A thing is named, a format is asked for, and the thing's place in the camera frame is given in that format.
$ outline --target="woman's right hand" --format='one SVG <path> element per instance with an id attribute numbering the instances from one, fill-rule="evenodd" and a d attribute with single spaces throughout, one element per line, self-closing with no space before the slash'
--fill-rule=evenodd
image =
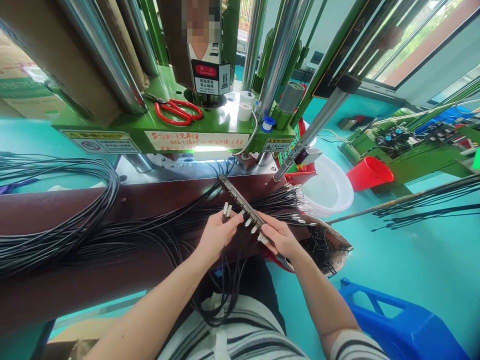
<path id="1" fill-rule="evenodd" d="M 305 252 L 304 248 L 299 244 L 285 222 L 277 220 L 276 218 L 260 211 L 257 211 L 257 213 L 263 221 L 266 222 L 266 224 L 261 226 L 261 230 L 274 242 L 274 247 L 268 246 L 273 253 L 276 254 L 277 250 L 277 253 L 280 253 L 293 261 Z"/>

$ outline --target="cardboard box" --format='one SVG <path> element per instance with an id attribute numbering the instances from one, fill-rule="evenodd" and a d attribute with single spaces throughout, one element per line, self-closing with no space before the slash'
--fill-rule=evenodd
<path id="1" fill-rule="evenodd" d="M 23 118 L 24 116 L 0 98 L 0 118 Z"/>
<path id="2" fill-rule="evenodd" d="M 316 223 L 318 228 L 326 230 L 326 239 L 333 246 L 334 250 L 329 252 L 331 258 L 333 272 L 328 267 L 321 268 L 321 272 L 324 275 L 331 276 L 340 271 L 344 267 L 347 257 L 351 250 L 353 250 L 352 245 L 343 237 L 337 230 L 327 224 L 325 221 L 320 220 L 314 216 L 308 214 L 302 214 L 301 218 L 305 220 L 308 224 Z"/>
<path id="3" fill-rule="evenodd" d="M 120 104 L 57 1 L 0 1 L 0 19 L 8 36 L 99 124 L 106 126 L 121 114 Z"/>
<path id="4" fill-rule="evenodd" d="M 48 342 L 41 359 L 83 360 L 116 320 L 116 318 L 95 318 L 69 326 Z"/>
<path id="5" fill-rule="evenodd" d="M 53 119 L 65 103 L 43 85 L 45 74 L 0 31 L 0 116 Z"/>

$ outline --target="blue stool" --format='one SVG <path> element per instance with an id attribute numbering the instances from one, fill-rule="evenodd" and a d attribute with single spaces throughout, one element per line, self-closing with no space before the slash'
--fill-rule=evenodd
<path id="1" fill-rule="evenodd" d="M 399 298 L 350 282 L 340 281 L 340 294 L 350 306 L 358 325 L 393 360 L 468 360 L 445 323 L 427 309 Z M 375 311 L 354 303 L 354 294 L 366 294 Z M 401 310 L 387 317 L 379 301 Z"/>

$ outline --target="red scissors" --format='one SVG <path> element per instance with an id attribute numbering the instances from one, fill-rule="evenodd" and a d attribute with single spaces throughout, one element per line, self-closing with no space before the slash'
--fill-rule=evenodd
<path id="1" fill-rule="evenodd" d="M 190 102 L 176 100 L 176 99 L 170 99 L 170 101 L 165 101 L 162 98 L 156 97 L 148 92 L 145 92 L 145 95 L 147 95 L 150 99 L 154 101 L 155 112 L 158 115 L 158 117 L 168 124 L 176 125 L 176 126 L 188 126 L 192 123 L 192 120 L 200 120 L 201 118 L 204 117 L 204 113 L 202 112 L 202 109 L 200 109 L 198 106 L 193 105 Z M 196 115 L 189 114 L 188 112 L 180 108 L 179 105 L 186 108 L 193 109 L 197 114 Z M 179 117 L 185 119 L 185 121 L 177 121 L 164 116 L 162 114 L 162 109 L 172 114 L 178 115 Z"/>

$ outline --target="yellow warning sticker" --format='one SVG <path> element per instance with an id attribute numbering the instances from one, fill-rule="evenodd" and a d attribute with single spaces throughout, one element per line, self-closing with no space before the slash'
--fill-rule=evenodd
<path id="1" fill-rule="evenodd" d="M 264 153 L 284 153 L 289 150 L 292 138 L 270 137 L 263 146 Z"/>
<path id="2" fill-rule="evenodd" d="M 138 154 L 139 148 L 126 132 L 61 130 L 87 154 Z"/>
<path id="3" fill-rule="evenodd" d="M 62 131 L 70 139 L 129 139 L 125 132 L 111 131 Z"/>

